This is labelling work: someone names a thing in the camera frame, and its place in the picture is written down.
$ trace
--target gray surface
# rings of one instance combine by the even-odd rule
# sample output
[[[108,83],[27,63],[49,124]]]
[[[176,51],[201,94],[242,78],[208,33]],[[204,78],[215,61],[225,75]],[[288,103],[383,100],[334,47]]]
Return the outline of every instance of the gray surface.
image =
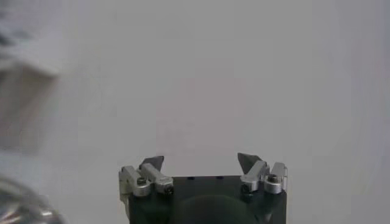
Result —
[[[69,223],[127,223],[121,166],[241,175],[246,152],[288,166],[289,223],[388,223],[384,1],[91,2],[63,6],[67,75],[1,173]]]

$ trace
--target screw head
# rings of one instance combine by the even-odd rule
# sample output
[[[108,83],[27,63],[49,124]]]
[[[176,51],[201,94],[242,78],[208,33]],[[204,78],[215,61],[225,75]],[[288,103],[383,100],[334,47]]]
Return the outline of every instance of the screw head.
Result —
[[[145,185],[145,184],[146,184],[146,179],[143,178],[143,177],[139,177],[139,178],[136,180],[136,183],[137,183],[137,185]]]
[[[166,194],[166,195],[171,195],[171,194],[173,194],[173,192],[174,192],[174,188],[172,186],[164,189],[164,194]]]
[[[276,176],[276,175],[274,175],[274,174],[268,175],[267,180],[268,180],[270,183],[279,183],[279,177]]]

